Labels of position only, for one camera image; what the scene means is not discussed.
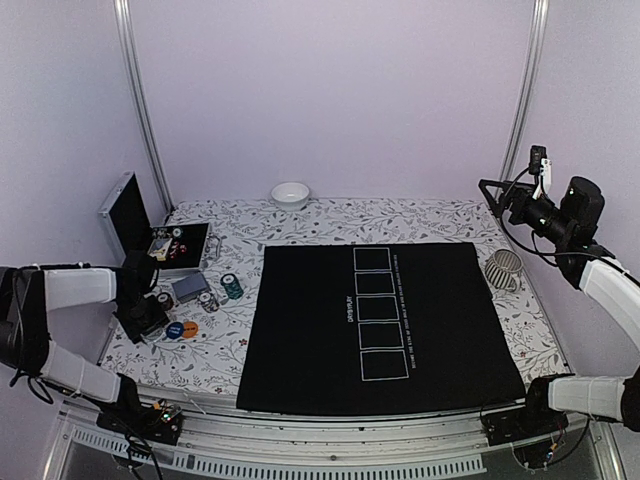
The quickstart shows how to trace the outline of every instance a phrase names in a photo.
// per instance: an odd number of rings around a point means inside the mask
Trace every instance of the open case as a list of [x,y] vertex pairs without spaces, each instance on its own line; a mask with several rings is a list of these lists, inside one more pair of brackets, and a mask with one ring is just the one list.
[[99,211],[116,260],[122,263],[130,250],[148,252],[162,233],[171,237],[179,227],[181,249],[175,256],[158,261],[163,276],[183,276],[206,267],[204,251],[209,238],[209,224],[166,225],[152,227],[147,216],[135,172],[125,172]]

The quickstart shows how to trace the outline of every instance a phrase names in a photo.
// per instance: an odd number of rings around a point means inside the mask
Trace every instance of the orange coaster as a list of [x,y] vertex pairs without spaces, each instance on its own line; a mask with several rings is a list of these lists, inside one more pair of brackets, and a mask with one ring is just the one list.
[[198,324],[196,322],[184,322],[183,338],[195,337],[198,333]]

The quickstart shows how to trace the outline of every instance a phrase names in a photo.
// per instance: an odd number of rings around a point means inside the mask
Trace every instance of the white bowl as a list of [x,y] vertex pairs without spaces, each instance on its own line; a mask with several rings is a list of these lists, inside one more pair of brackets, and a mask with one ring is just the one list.
[[271,198],[285,212],[302,210],[309,201],[309,194],[309,187],[296,182],[281,183],[271,190]]

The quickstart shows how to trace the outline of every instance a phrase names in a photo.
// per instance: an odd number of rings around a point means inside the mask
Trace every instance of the floral tablecloth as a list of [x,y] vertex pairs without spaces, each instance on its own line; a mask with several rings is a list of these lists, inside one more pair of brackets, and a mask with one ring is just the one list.
[[[133,345],[117,327],[102,365],[141,384],[185,391],[236,395],[247,352],[266,245],[473,242],[480,265],[498,248],[509,248],[487,207],[476,201],[314,199],[287,213],[267,200],[182,203],[171,224],[210,222],[222,238],[219,260],[204,272],[222,307],[207,313],[197,300],[170,311],[173,320],[193,321],[195,337]],[[211,247],[207,247],[211,256]],[[220,278],[234,273],[245,291],[228,300]],[[172,293],[174,279],[156,291]],[[558,346],[530,285],[507,293],[492,289],[493,301],[513,359],[526,384],[540,375],[563,373]]]

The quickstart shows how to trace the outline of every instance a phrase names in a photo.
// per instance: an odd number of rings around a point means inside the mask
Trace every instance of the wall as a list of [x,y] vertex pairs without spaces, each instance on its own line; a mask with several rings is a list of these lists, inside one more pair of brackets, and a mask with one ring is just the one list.
[[[640,275],[639,23],[640,3],[633,0],[551,2],[517,168],[524,168],[530,145],[542,144],[554,162],[553,198],[564,195],[574,175],[597,183],[606,205],[596,239],[636,276]],[[585,375],[631,375],[640,354],[608,314],[542,261],[528,257],[527,263],[574,369]],[[640,478],[640,437],[626,433],[619,435],[619,441],[629,478]]]
[[515,113],[531,0],[132,2],[177,201],[477,197]]
[[[0,265],[112,264],[97,210],[135,169],[153,220],[150,178],[111,2],[0,0]],[[54,338],[88,358],[110,308],[50,318]],[[42,475],[59,404],[45,405],[0,365],[0,478]]]

